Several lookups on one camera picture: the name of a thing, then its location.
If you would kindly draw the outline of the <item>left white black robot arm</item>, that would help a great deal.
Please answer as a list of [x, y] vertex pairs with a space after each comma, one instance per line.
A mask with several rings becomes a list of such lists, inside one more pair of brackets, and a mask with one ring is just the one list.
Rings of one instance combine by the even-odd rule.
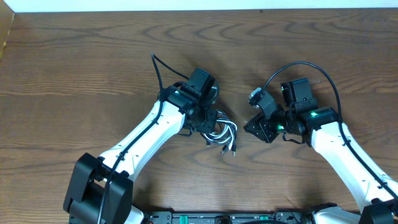
[[162, 90], [149, 114], [122, 141], [98, 157], [84, 153], [75, 163], [63, 209], [79, 223], [142, 223], [132, 202], [133, 185], [151, 157], [186, 128], [212, 133], [218, 112], [210, 108], [217, 85], [177, 82]]

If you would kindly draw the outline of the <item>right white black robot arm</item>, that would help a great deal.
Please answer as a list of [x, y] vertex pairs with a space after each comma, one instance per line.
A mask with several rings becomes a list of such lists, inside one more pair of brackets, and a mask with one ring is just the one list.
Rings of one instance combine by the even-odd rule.
[[295, 134], [322, 155], [355, 199], [359, 214], [332, 205], [320, 205], [303, 223], [394, 223], [397, 216], [397, 182], [389, 177], [355, 141], [338, 113], [326, 107], [291, 115], [276, 110], [259, 113], [244, 130], [271, 143], [279, 134]]

